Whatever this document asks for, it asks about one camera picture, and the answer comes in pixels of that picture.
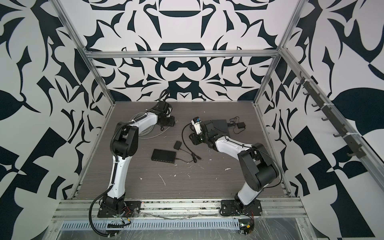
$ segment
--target black and white patterned wall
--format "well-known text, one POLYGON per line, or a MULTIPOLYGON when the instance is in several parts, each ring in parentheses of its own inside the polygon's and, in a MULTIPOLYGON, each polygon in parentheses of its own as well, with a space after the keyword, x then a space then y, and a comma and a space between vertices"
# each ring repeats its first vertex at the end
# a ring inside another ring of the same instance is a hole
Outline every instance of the black and white patterned wall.
POLYGON ((108 58, 94 63, 116 101, 253 100, 272 57, 108 58))
POLYGON ((259 101, 292 194, 318 237, 383 237, 384 192, 281 60, 259 101))
MULTIPOLYGON (((288 50, 383 159, 382 1, 310 0, 288 50)), ((259 102, 318 237, 384 237, 384 193, 281 60, 259 102)))
POLYGON ((88 50, 149 51, 276 49, 297 0, 61 2, 88 50))
POLYGON ((110 104, 47 0, 0 3, 1 239, 42 237, 110 104))
MULTIPOLYGON (((65 0, 90 51, 276 49, 297 0, 65 0)), ((97 63, 116 101, 253 100, 271 58, 137 58, 97 63)))
POLYGON ((382 9, 380 0, 310 0, 287 47, 384 159, 382 9))

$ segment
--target zip tie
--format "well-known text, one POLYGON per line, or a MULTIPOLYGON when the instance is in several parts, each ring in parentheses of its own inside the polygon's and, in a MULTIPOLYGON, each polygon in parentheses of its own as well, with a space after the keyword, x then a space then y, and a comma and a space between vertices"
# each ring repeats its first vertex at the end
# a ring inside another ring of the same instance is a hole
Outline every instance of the zip tie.
POLYGON ((346 136, 349 136, 349 135, 359 135, 359 136, 361 136, 358 132, 348 132, 342 138, 344 139, 346 136))
POLYGON ((327 106, 327 105, 334 105, 333 103, 324 103, 323 106, 320 108, 320 110, 323 109, 323 107, 327 106))

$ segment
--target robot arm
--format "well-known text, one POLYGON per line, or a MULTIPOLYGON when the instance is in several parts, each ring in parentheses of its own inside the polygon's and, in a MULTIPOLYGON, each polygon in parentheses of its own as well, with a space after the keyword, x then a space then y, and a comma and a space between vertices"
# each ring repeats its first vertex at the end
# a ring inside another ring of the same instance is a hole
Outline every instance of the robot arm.
POLYGON ((212 121, 201 121, 198 117, 192 120, 192 125, 195 132, 190 134, 189 138, 194 145, 206 143, 209 148, 239 160, 245 184, 235 198, 238 198, 243 206, 251 203, 264 187, 278 178, 278 166, 266 154, 267 150, 262 144, 251 146, 230 139, 216 129, 212 121), (256 160, 260 160, 258 165, 254 163, 256 160))
POLYGON ((143 116, 116 125, 115 133, 111 140, 111 152, 113 154, 113 166, 109 181, 107 194, 103 196, 103 201, 98 216, 121 215, 124 208, 125 181, 127 170, 132 156, 136 153, 139 134, 152 125, 158 124, 161 130, 164 126, 174 126, 175 118, 170 116, 172 106, 159 101, 152 109, 148 110, 143 116))

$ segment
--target wooden table surface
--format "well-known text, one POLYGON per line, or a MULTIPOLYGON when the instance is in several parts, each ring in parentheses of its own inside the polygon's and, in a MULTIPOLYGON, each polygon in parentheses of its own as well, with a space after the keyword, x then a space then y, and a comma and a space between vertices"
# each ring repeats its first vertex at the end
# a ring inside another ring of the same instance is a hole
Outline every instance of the wooden table surface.
MULTIPOLYGON (((209 149, 206 144, 193 145, 188 136, 189 127, 184 130, 184 140, 189 148, 203 158, 197 163, 176 160, 175 164, 151 161, 153 149, 176 151, 173 146, 181 141, 182 128, 192 118, 202 121, 240 117, 246 124, 246 130, 234 134, 232 139, 249 143, 266 142, 251 102, 174 102, 171 115, 178 121, 162 135, 152 139, 139 139, 139 148, 133 156, 126 179, 126 198, 165 199, 165 198, 226 198, 233 197, 243 186, 245 180, 239 162, 224 153, 209 149)), ((77 199, 94 199, 108 187, 112 169, 112 155, 109 151, 116 124, 129 121, 133 115, 150 109, 153 102, 118 102, 112 112, 95 155, 82 182, 77 199)), ((160 127, 154 126, 145 137, 159 134, 160 127)), ((179 150, 177 158, 190 161, 189 154, 179 150)), ((265 189, 260 197, 282 197, 280 186, 265 189)))

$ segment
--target white speck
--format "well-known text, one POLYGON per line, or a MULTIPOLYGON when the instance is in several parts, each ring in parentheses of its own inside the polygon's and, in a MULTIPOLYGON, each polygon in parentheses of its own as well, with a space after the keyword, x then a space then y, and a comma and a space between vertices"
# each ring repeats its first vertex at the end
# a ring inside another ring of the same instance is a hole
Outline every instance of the white speck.
MULTIPOLYGON (((160 176, 160 174, 158 174, 160 176)), ((161 177, 161 176, 160 176, 161 177)), ((164 186, 166 185, 164 179, 161 177, 161 180, 163 180, 164 186)))

